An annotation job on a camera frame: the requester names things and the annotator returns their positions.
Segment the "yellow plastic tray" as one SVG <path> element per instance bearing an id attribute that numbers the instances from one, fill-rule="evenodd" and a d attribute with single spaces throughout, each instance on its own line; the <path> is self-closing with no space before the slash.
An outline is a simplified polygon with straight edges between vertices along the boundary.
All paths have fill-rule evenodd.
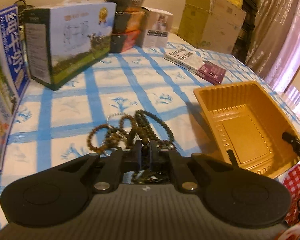
<path id="1" fill-rule="evenodd" d="M 231 164 L 233 150 L 238 166 L 276 178 L 300 161 L 282 139 L 288 132 L 300 139 L 296 125 L 256 81 L 231 83 L 194 91 L 217 149 L 210 156 Z"/>

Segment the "red white checkered cloth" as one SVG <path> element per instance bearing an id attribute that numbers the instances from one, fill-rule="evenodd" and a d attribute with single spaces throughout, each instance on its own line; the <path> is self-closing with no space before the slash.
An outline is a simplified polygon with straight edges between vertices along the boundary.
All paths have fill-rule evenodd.
<path id="1" fill-rule="evenodd" d="M 292 204 L 285 217 L 285 221 L 289 226 L 293 226 L 298 222 L 299 215 L 297 200 L 300 198 L 300 163 L 288 171 L 283 184 L 290 192 L 292 198 Z"/>

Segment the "blue white checkered tablecloth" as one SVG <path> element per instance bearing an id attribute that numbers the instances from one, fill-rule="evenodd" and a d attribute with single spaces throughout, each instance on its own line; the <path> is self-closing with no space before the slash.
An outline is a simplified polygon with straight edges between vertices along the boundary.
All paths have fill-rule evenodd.
<path id="1" fill-rule="evenodd" d="M 89 152 L 88 133 L 138 109 L 161 118 L 179 153 L 216 153 L 218 147 L 194 96 L 209 83 L 166 61 L 162 48 L 110 54 L 52 91 L 31 81 L 8 137 L 0 195 L 11 182 Z M 0 207 L 0 229 L 7 221 Z"/>

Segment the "white and purple book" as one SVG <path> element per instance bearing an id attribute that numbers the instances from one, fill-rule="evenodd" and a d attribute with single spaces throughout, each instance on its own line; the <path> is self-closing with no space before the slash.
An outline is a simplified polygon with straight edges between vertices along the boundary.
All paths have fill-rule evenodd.
<path id="1" fill-rule="evenodd" d="M 164 54 L 163 58 L 213 85 L 220 85 L 225 77 L 225 69 L 185 48 L 170 50 Z"/>

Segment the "pink patterned curtain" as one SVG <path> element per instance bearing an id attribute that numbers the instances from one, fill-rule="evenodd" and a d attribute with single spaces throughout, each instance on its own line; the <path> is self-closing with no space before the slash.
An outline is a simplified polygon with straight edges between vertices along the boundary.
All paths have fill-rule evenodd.
<path id="1" fill-rule="evenodd" d="M 245 64 L 282 92 L 300 63 L 300 0 L 258 0 Z"/>

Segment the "bottom red instant noodle bowl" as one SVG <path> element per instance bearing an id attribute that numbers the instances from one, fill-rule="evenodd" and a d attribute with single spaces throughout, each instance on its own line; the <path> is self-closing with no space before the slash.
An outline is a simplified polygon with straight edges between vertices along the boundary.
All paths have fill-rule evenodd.
<path id="1" fill-rule="evenodd" d="M 133 48 L 139 35 L 139 30 L 112 34 L 110 41 L 110 53 L 121 53 Z"/>

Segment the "small white product box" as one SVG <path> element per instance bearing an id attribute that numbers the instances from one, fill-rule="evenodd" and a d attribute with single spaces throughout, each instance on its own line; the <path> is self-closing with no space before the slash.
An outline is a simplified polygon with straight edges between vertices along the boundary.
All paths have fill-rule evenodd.
<path id="1" fill-rule="evenodd" d="M 161 9 L 142 7 L 145 13 L 140 23 L 140 34 L 136 45 L 141 48 L 164 48 L 168 42 L 173 14 Z"/>

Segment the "white green milk carton box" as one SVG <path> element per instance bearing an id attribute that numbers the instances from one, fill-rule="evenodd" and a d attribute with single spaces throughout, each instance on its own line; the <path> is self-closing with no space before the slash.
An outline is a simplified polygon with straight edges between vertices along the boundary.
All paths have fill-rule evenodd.
<path id="1" fill-rule="evenodd" d="M 32 79 L 51 90 L 110 52 L 116 3 L 65 0 L 23 12 L 27 62 Z"/>

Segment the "blue milk carton box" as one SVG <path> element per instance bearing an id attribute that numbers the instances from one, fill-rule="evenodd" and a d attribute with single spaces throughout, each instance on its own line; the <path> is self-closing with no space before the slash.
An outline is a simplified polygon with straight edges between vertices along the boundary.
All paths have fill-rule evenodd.
<path id="1" fill-rule="evenodd" d="M 0 174 L 8 136 L 29 81 L 19 33 L 18 7 L 12 5 L 0 10 Z"/>

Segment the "brown cardboard box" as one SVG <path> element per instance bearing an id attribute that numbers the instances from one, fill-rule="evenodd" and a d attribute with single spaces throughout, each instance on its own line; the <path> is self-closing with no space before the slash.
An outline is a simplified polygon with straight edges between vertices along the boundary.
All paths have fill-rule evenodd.
<path id="1" fill-rule="evenodd" d="M 186 0 L 177 35 L 195 48 L 231 54 L 245 16 L 227 0 Z"/>

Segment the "middle orange instant noodle bowl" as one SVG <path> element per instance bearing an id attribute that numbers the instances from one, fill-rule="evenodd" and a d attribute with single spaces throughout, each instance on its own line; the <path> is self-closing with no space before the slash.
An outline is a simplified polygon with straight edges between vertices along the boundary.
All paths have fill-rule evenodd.
<path id="1" fill-rule="evenodd" d="M 113 33 L 127 33 L 139 30 L 144 15 L 144 11 L 116 12 L 114 18 Z"/>

